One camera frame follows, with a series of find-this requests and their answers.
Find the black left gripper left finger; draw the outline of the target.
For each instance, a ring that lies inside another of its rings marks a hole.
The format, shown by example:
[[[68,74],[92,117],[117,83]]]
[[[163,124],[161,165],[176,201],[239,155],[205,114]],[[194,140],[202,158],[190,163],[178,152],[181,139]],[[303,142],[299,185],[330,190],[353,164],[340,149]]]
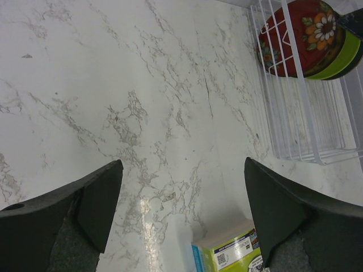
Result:
[[[123,177],[121,160],[1,210],[1,271],[96,271]]]

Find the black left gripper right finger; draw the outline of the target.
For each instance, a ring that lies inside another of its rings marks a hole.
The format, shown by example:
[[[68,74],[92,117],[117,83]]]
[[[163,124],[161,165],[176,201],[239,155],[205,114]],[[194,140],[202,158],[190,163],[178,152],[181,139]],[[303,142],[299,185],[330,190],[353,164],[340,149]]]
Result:
[[[270,271],[362,271],[362,207],[272,171],[252,158],[244,179]]]

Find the red floral plate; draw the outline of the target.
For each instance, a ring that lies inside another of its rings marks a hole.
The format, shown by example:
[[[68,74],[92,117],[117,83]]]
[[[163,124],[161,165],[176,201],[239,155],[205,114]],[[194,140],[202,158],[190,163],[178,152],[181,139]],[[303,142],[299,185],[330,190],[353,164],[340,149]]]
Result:
[[[283,9],[271,16],[259,34],[258,58],[269,74],[297,77],[291,40],[295,39],[304,74],[330,49],[337,33],[337,13],[323,1],[288,3],[293,34],[289,35]]]

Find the lime green plate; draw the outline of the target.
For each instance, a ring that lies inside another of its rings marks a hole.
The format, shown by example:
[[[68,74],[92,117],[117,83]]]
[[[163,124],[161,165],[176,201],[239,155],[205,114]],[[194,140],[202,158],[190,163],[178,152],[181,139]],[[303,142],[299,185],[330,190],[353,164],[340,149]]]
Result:
[[[362,40],[349,31],[345,31],[345,33],[344,46],[330,70],[332,76],[323,80],[333,80],[344,76],[354,69],[362,59]]]

